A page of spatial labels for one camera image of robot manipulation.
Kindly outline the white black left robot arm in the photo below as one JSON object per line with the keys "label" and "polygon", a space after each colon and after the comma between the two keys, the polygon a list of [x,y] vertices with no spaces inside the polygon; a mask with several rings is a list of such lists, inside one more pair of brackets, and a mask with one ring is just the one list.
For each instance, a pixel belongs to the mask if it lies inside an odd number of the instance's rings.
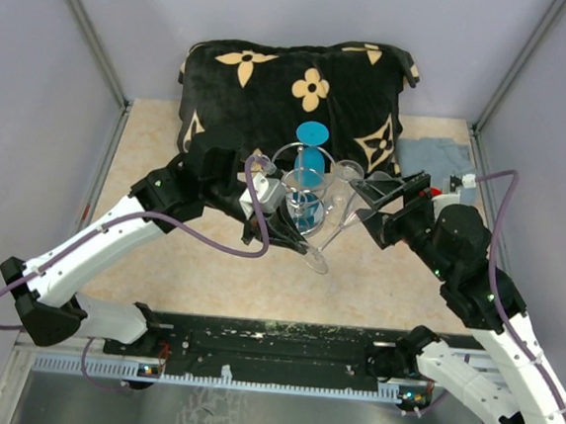
{"label": "white black left robot arm", "polygon": [[[108,339],[141,356],[155,352],[161,333],[149,306],[98,300],[79,290],[134,248],[174,229],[235,257],[259,258],[272,246],[305,255],[307,243],[290,217],[275,165],[263,155],[242,161],[242,142],[240,134],[196,135],[187,152],[150,171],[69,240],[27,261],[6,259],[0,272],[31,340],[48,347],[71,337]],[[243,241],[258,240],[261,249],[236,250],[191,229],[189,221],[206,208],[241,222]]]}

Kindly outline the clear wine glass front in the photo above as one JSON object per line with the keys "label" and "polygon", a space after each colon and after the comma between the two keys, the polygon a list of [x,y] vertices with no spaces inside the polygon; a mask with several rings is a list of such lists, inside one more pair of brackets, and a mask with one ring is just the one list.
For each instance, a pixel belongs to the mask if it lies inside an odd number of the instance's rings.
{"label": "clear wine glass front", "polygon": [[[364,180],[372,178],[375,180],[389,180],[392,177],[384,171],[375,171],[371,173],[368,177],[364,174]],[[327,236],[320,242],[319,245],[313,246],[308,244],[307,254],[304,256],[304,263],[313,270],[316,274],[326,275],[329,271],[326,258],[324,257],[324,250],[331,245],[331,243],[347,228],[361,223],[356,217],[356,211],[358,209],[368,209],[367,204],[363,199],[357,195],[355,191],[350,196],[348,203],[345,204],[342,211],[330,212],[331,221],[333,222],[332,231],[327,234]]]}

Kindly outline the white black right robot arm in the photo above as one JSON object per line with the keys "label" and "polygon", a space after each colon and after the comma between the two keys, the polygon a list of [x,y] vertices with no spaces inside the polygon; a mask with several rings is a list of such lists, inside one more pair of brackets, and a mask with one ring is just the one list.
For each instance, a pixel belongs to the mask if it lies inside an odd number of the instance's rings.
{"label": "white black right robot arm", "polygon": [[502,376],[497,385],[425,325],[395,344],[396,368],[441,385],[483,424],[566,424],[566,390],[535,338],[516,285],[496,265],[476,208],[439,206],[428,174],[354,180],[365,230],[380,248],[403,242],[441,282],[440,294]]}

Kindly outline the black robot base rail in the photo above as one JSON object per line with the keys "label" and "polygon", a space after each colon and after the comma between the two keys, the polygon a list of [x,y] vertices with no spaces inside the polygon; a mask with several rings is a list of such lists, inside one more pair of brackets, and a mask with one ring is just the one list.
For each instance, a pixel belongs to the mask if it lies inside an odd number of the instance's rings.
{"label": "black robot base rail", "polygon": [[174,376],[321,389],[375,391],[394,378],[416,380],[416,356],[440,341],[425,325],[410,331],[152,312],[137,342],[104,343],[104,353],[162,361]]}

